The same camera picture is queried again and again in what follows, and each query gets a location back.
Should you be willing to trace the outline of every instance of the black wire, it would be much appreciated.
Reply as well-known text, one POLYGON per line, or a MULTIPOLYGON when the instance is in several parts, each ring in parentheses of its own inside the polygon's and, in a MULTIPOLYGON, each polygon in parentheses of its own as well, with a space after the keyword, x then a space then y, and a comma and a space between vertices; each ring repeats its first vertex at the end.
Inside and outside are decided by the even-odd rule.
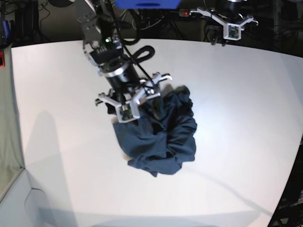
POLYGON ((210 40, 209 40, 209 38, 208 38, 208 33, 209 33, 209 29, 207 30, 207 32, 205 33, 205 37, 204 37, 204 40, 203 40, 203 42, 205 42, 206 40, 210 43, 210 40))
POLYGON ((163 31, 162 35, 166 35, 171 30, 169 21, 166 18, 162 20, 159 30, 163 31))
POLYGON ((275 33, 274 36, 283 35, 285 32, 291 32, 291 31, 292 31, 292 33, 291 33, 289 36, 286 36, 286 37, 285 37, 285 38, 287 39, 287 38, 292 37, 292 36, 295 34, 295 33, 293 33, 293 32, 298 32, 298 31, 300 31, 300 30, 303 30, 303 28, 301 28, 301 29, 298 29, 298 28, 287 29, 287 30, 285 30, 285 31, 283 31, 283 32, 275 33))
MULTIPOLYGON (((300 22, 302 22, 302 20, 303 20, 303 13, 302 13, 302 16, 301 16, 301 18, 300 18, 300 22)), ((299 31, 296 32, 295 39, 294 39, 293 45, 292 45, 292 47, 291 47, 291 50, 294 49, 294 47, 295 47, 295 45, 296 45, 296 43, 297 43, 297 41, 298 41, 298 37, 299 37, 299 31)))
POLYGON ((110 9, 110 13, 114 19, 114 23, 115 23, 115 26, 116 26, 116 30, 117 30, 117 34, 119 36, 119 39, 122 41, 122 46, 123 48, 126 50, 126 52, 128 53, 130 59, 132 60, 132 62, 138 66, 138 68, 145 74, 145 76, 151 81, 152 83, 152 86, 156 89, 157 86, 155 85, 155 83, 153 82, 152 78, 148 75, 148 73, 141 67, 141 65, 139 63, 137 63, 137 61, 133 58, 132 54, 129 52, 129 50, 127 49, 125 43, 123 42, 123 39, 121 37, 121 33, 120 33, 120 27, 119 27, 119 23, 118 23, 118 20, 116 18, 116 15, 115 15, 115 12, 114 12, 114 9, 113 9, 113 6, 110 2, 110 0, 107 0, 107 3, 109 5, 109 9, 110 9))
POLYGON ((133 54, 133 58, 137 61, 137 63, 141 63, 143 61, 149 60, 154 55, 155 55, 155 49, 152 46, 144 46, 133 54), (148 52, 148 54, 139 58, 139 56, 145 52, 148 52))
POLYGON ((123 89, 120 90, 120 102, 122 105, 125 105, 126 103, 125 96, 123 95, 123 89))
POLYGON ((38 6, 38 11, 43 10, 43 6, 46 7, 47 5, 48 5, 48 0, 46 0, 46 2, 42 2, 42 3, 39 5, 41 8, 39 8, 39 6, 38 6))
POLYGON ((206 26, 207 26, 207 23, 205 23, 204 28, 203 28, 203 32, 204 32, 204 40, 203 40, 203 42, 206 41, 206 26))
POLYGON ((135 45, 136 43, 138 43, 141 39, 141 33, 140 33, 141 22, 140 22, 138 15, 136 14, 136 12, 133 9, 129 9, 128 11, 129 11, 130 15, 132 15, 132 17, 136 23, 136 28, 137 28, 136 29, 136 38, 132 41, 123 39, 123 42, 125 43, 125 45, 132 46, 132 45, 135 45))
POLYGON ((180 29, 178 28, 178 26, 176 25, 175 21, 172 21, 173 26, 175 27, 176 31, 179 33, 179 35, 181 36, 181 38, 183 40, 187 40, 187 38, 185 37, 185 35, 183 35, 183 33, 180 31, 180 29))
POLYGON ((303 25, 297 25, 297 26, 289 26, 289 27, 282 27, 280 28, 275 34, 281 34, 286 31, 296 31, 296 30, 303 30, 303 25))
POLYGON ((207 4, 206 4, 206 1, 203 0, 203 2, 204 2, 205 7, 209 10, 209 8, 208 8, 208 6, 207 6, 207 4))
POLYGON ((46 17, 44 17, 44 18, 42 18, 42 19, 40 20, 40 22, 39 22, 39 29, 40 29, 40 30, 42 30, 42 21, 45 20, 45 19, 47 19, 47 18, 49 17, 49 15, 51 14, 51 12, 50 12, 43 4, 41 4, 41 6, 42 6, 43 9, 45 9, 45 10, 48 12, 48 14, 47 14, 46 17))
POLYGON ((172 22, 169 23, 170 29, 176 34, 177 38, 182 39, 176 28, 173 26, 172 22))
POLYGON ((44 39, 46 39, 48 42, 52 42, 49 38, 47 38, 41 31, 40 31, 40 29, 38 30, 38 33, 39 33, 39 35, 40 35, 40 37, 42 36, 44 39))
POLYGON ((260 35, 257 35, 257 34, 249 34, 249 33, 246 33, 246 32, 243 32, 243 34, 247 35, 248 37, 252 38, 252 39, 255 39, 257 41, 259 41, 260 43, 262 43, 264 46, 266 46, 268 48, 268 50, 271 50, 273 48, 276 48, 279 52, 282 53, 282 50, 279 48, 279 47, 276 47, 275 45, 273 44, 270 44, 268 45, 265 41, 264 41, 264 37, 260 36, 260 35))
POLYGON ((12 1, 7 1, 7 0, 0 0, 0 1, 3 1, 3 2, 5 2, 5 3, 8 3, 8 4, 5 4, 5 5, 4 5, 4 6, 5 6, 4 9, 2 8, 2 7, 4 7, 4 6, 1 7, 1 10, 0 10, 0 11, 1 11, 1 13, 2 13, 3 15, 8 15, 8 14, 11 14, 11 13, 16 12, 16 11, 18 11, 18 10, 21 10, 19 3, 25 3, 25 4, 26 4, 26 2, 24 2, 24 1, 20 1, 20 2, 12 2, 12 1), (9 4, 15 4, 15 5, 18 7, 18 9, 15 9, 15 10, 13 10, 13 11, 11 11, 11 12, 2 12, 3 10, 6 11, 7 7, 9 6, 9 4))

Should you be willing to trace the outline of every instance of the white surface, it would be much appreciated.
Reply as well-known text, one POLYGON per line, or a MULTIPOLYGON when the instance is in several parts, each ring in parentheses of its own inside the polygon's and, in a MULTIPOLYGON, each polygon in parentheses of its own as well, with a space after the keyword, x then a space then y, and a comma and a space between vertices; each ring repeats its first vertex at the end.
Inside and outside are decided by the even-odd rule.
POLYGON ((30 190, 27 173, 23 170, 0 203, 0 226, 41 227, 33 226, 27 217, 25 201, 30 190))
POLYGON ((142 64, 191 91, 196 160, 152 177, 127 166, 94 100, 109 84, 82 42, 12 50, 25 163, 58 226, 265 227, 303 133, 303 60, 237 46, 142 40, 142 64))
POLYGON ((46 194, 38 189, 32 189, 24 204, 29 222, 34 227, 58 227, 50 209, 46 194))

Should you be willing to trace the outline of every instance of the white tabletop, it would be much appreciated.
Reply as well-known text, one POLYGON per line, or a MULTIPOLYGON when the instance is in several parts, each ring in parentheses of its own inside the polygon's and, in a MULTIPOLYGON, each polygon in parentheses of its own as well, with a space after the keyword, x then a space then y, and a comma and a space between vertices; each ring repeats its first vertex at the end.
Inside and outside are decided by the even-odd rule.
POLYGON ((196 160, 157 178, 127 165, 81 41, 12 50, 26 168, 58 226, 267 226, 303 133, 303 59, 172 40, 130 50, 146 44, 142 66, 189 88, 198 124, 196 160))

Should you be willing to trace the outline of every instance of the blue box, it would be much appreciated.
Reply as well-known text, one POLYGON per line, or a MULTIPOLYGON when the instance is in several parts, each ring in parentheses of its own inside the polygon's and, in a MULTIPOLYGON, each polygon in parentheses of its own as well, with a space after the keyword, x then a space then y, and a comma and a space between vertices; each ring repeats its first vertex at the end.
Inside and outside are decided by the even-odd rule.
POLYGON ((116 0, 117 8, 122 9, 175 9, 181 0, 116 0))

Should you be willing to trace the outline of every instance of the dark fabric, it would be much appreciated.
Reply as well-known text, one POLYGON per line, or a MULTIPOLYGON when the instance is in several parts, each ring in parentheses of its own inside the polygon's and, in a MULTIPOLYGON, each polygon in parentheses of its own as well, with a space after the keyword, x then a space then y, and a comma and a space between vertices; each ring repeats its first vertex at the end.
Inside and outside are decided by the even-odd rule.
POLYGON ((188 88, 182 87, 165 96, 157 105, 162 115, 159 120, 151 115, 152 106, 144 104, 139 120, 114 124, 120 147, 132 159, 129 166, 156 177, 158 173, 175 174, 183 162, 195 160, 197 124, 189 95, 188 88))

